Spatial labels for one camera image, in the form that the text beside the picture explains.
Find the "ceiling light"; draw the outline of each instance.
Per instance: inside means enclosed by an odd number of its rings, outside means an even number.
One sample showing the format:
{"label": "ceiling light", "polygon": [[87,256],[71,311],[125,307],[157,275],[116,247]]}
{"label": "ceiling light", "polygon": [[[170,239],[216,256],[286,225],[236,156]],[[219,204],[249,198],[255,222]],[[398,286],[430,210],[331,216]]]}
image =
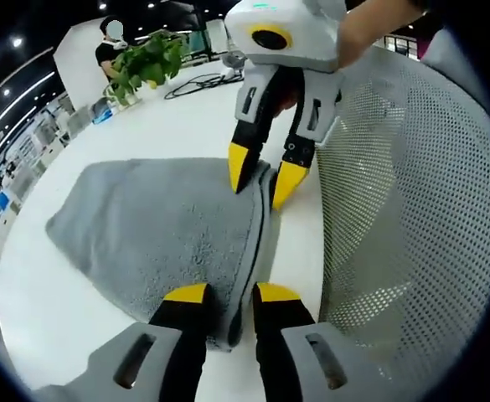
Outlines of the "ceiling light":
{"label": "ceiling light", "polygon": [[12,39],[12,46],[14,48],[18,48],[22,44],[23,44],[23,39],[21,39],[21,38],[14,38],[14,39]]}
{"label": "ceiling light", "polygon": [[0,142],[0,149],[1,149],[1,147],[4,145],[4,143],[5,143],[6,141],[8,141],[8,138],[9,138],[9,137],[12,135],[12,133],[13,133],[13,132],[16,130],[16,128],[18,128],[18,127],[19,127],[19,125],[20,125],[21,123],[23,123],[23,121],[24,121],[24,120],[25,120],[27,117],[29,117],[29,116],[31,115],[31,113],[33,113],[35,110],[36,110],[36,106],[33,106],[33,108],[32,108],[30,111],[28,111],[28,113],[27,113],[25,116],[23,116],[23,117],[22,117],[22,118],[21,118],[21,119],[20,119],[20,120],[19,120],[19,121],[18,121],[18,122],[17,122],[17,123],[14,125],[14,127],[12,127],[12,130],[10,130],[10,131],[7,133],[7,135],[6,135],[6,136],[4,136],[3,140]]}
{"label": "ceiling light", "polygon": [[49,74],[47,74],[44,78],[30,86],[24,93],[22,93],[18,98],[16,98],[8,107],[0,114],[0,121],[25,97],[27,96],[32,90],[43,84],[45,81],[47,81],[49,78],[51,78],[53,75],[56,73],[54,71],[51,71]]}

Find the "white table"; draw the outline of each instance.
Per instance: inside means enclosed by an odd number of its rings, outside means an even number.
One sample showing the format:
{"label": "white table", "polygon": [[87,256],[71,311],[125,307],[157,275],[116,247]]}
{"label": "white table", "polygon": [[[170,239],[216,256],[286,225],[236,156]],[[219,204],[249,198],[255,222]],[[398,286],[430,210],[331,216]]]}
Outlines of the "white table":
{"label": "white table", "polygon": [[[85,371],[90,353],[133,323],[104,299],[59,253],[44,232],[81,171],[94,162],[130,158],[227,157],[240,84],[175,100],[165,93],[221,64],[185,69],[144,101],[72,141],[38,181],[4,246],[0,265],[0,322],[4,342],[31,389],[66,384]],[[277,167],[292,113],[273,124],[263,159]],[[297,291],[317,317],[322,291],[322,204],[317,164],[281,214],[270,281]],[[197,401],[261,402],[251,321],[233,353],[209,352]]]}

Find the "wall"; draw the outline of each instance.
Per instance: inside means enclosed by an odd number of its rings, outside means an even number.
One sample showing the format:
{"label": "wall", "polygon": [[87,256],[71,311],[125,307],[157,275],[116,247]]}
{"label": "wall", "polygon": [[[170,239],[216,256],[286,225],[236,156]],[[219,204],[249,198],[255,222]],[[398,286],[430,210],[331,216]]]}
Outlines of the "wall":
{"label": "wall", "polygon": [[222,19],[214,19],[206,23],[211,50],[213,53],[228,51],[228,33]]}
{"label": "wall", "polygon": [[96,103],[109,84],[95,61],[95,48],[103,39],[101,20],[98,18],[72,27],[54,53],[60,79],[77,111]]}

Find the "black cable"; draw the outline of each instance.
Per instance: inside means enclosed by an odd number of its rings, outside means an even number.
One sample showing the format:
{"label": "black cable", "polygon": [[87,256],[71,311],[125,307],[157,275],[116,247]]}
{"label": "black cable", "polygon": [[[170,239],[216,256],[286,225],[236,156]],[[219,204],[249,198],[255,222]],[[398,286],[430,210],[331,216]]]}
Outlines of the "black cable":
{"label": "black cable", "polygon": [[228,80],[225,80],[224,76],[218,73],[203,74],[194,77],[185,84],[180,85],[178,88],[171,90],[164,96],[164,99],[168,101],[170,99],[178,98],[179,96],[193,94],[194,92],[216,88],[220,85],[232,84],[242,80],[243,75],[241,73],[237,73],[235,77]]}

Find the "person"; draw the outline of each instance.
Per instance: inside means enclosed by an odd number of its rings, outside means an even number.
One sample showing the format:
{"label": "person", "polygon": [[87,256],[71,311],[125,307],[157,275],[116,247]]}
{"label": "person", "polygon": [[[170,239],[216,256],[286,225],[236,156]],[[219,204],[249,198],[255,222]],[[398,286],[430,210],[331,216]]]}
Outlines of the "person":
{"label": "person", "polygon": [[[387,34],[420,18],[428,7],[425,0],[366,0],[347,13],[339,26],[338,67],[347,67],[367,48]],[[291,109],[298,94],[290,87],[276,113]]]}
{"label": "person", "polygon": [[6,172],[8,175],[12,176],[12,174],[16,171],[16,164],[12,161],[10,161],[7,164]]}
{"label": "person", "polygon": [[[120,27],[121,33],[110,32],[112,28],[119,31]],[[118,72],[112,68],[112,62],[127,47],[127,43],[121,39],[123,26],[116,17],[105,18],[101,22],[100,30],[104,36],[101,44],[95,49],[95,59],[105,73],[107,79],[111,81],[111,79],[118,76]]]}
{"label": "person", "polygon": [[0,172],[0,192],[3,189],[4,172]]}

